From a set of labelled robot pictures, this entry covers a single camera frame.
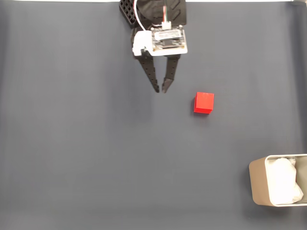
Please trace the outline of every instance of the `wire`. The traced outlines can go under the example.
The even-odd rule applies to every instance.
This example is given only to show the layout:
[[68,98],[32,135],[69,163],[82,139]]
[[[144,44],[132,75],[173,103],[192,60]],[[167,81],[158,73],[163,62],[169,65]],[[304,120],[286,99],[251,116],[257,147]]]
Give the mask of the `wire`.
[[164,0],[164,6],[163,6],[163,20],[164,22],[168,21],[167,18],[167,0]]
[[145,28],[144,26],[142,25],[140,19],[139,19],[139,16],[138,16],[138,12],[137,12],[137,9],[136,9],[136,3],[137,3],[138,0],[134,0],[134,4],[133,4],[133,10],[134,10],[134,14],[135,14],[135,17],[136,17],[136,20],[138,21],[140,27],[145,31]]

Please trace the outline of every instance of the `robotic arm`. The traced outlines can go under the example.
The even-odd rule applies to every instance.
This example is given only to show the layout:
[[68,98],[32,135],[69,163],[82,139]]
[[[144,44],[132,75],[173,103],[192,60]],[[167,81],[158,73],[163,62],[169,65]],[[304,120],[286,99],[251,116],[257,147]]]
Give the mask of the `robotic arm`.
[[162,92],[174,81],[178,60],[188,52],[183,25],[185,0],[120,0],[119,9],[132,28],[131,46],[154,90],[159,92],[154,61],[166,56],[167,67]]

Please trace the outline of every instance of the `white cloth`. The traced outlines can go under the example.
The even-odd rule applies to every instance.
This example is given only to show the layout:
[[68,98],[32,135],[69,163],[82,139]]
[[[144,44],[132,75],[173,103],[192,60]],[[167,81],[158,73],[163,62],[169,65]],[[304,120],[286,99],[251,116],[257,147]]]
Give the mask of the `white cloth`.
[[268,160],[267,177],[271,202],[276,205],[293,204],[303,198],[296,183],[295,159]]

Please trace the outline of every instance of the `red block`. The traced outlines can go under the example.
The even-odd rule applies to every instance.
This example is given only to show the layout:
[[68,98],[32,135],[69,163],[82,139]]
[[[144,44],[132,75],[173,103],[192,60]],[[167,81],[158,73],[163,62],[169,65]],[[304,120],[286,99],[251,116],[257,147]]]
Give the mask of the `red block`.
[[194,112],[209,114],[213,110],[214,94],[197,92],[194,101]]

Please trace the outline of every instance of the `gray surface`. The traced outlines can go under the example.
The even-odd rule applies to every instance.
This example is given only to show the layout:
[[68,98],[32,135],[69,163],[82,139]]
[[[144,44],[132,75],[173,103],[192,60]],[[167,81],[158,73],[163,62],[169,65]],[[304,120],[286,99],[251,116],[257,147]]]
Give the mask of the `gray surface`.
[[[248,174],[305,152],[305,5],[189,3],[167,94],[117,3],[0,9],[1,230],[306,229],[302,207],[255,205]],[[193,114],[197,91],[211,115]]]

